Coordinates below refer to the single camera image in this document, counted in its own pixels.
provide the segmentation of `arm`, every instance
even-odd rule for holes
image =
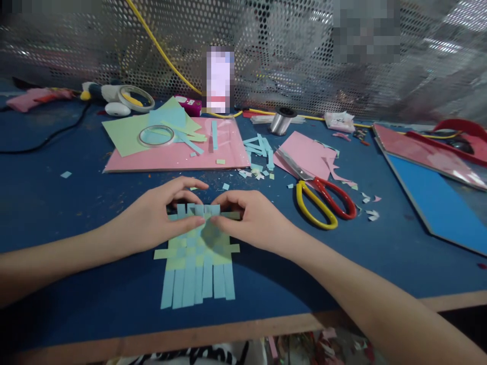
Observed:
[[[262,194],[229,191],[214,203],[244,209],[241,222],[212,220],[227,234],[301,266],[392,363],[487,363],[487,355],[440,315],[292,225]]]
[[[107,224],[79,236],[0,255],[0,308],[66,276],[156,247],[204,223],[202,217],[170,222],[166,205],[185,199],[202,204],[186,188],[207,189],[179,177],[147,191]]]

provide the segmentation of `wooden table edge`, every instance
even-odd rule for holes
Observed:
[[[487,290],[423,298],[420,301],[435,312],[475,307],[487,304]],[[43,347],[17,353],[11,358],[10,363],[38,365],[89,363],[120,356],[136,356],[265,336],[316,331],[324,327],[344,326],[351,323],[352,320],[342,310],[305,313]]]

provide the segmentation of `workbench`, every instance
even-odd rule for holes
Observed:
[[[56,101],[28,114],[1,113],[0,150],[39,144],[74,123],[83,107],[79,101]],[[352,221],[338,219],[336,230],[323,231],[297,209],[295,189],[287,188],[296,180],[278,167],[275,180],[244,179],[235,170],[102,173],[114,147],[101,125],[110,117],[97,115],[100,110],[102,105],[92,105],[79,127],[39,151],[0,155],[2,252],[92,230],[146,190],[184,174],[209,184],[207,191],[195,191],[205,204],[222,193],[223,183],[234,190],[259,190],[296,226],[433,310],[487,303],[487,272],[477,266],[486,259],[427,234],[372,132],[367,147],[355,138],[348,142],[333,137],[323,122],[308,121],[288,130],[288,135],[297,130],[339,149],[337,173],[357,182],[359,190],[340,187],[360,206],[380,214],[375,222],[365,212]],[[274,149],[286,139],[242,116],[237,122],[243,139],[258,132]],[[252,157],[265,164],[264,158]],[[65,171],[73,174],[60,177]],[[361,192],[382,200],[364,205]],[[307,205],[319,216],[310,201]],[[3,353],[21,352],[20,359],[35,363],[92,362],[347,321],[333,298],[295,264],[245,243],[232,259],[236,300],[210,298],[178,310],[160,309],[165,261],[153,260],[153,250],[63,279],[1,312]]]

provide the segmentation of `perforated metal sheet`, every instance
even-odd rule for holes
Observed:
[[[197,88],[203,50],[234,47],[240,107],[282,105],[314,114],[347,110],[361,118],[405,122],[459,115],[487,125],[485,0],[401,2],[398,63],[381,63],[380,57],[373,63],[336,63],[333,0],[134,3]],[[84,81],[118,78],[156,97],[194,96],[125,0],[97,4],[92,14],[4,16],[1,74],[74,89]]]

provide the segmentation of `pink board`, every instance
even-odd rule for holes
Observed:
[[[453,152],[406,137],[379,124],[374,124],[374,130],[384,149],[392,155],[431,168],[474,188],[487,190],[480,177]]]
[[[336,157],[336,151],[326,148],[321,143],[315,142],[299,132],[293,132],[280,149],[284,150],[308,174],[328,180],[330,169],[325,160],[331,159],[333,161]],[[274,164],[297,177],[281,160],[281,157],[275,153]]]
[[[171,143],[130,156],[121,157],[115,149],[104,172],[163,171],[225,169],[250,166],[237,123],[233,119],[192,118],[202,126],[198,133],[208,137],[206,142],[195,142],[204,153],[191,157],[194,151],[185,143]],[[212,121],[218,125],[218,149],[213,151]],[[217,160],[225,160],[218,165]]]

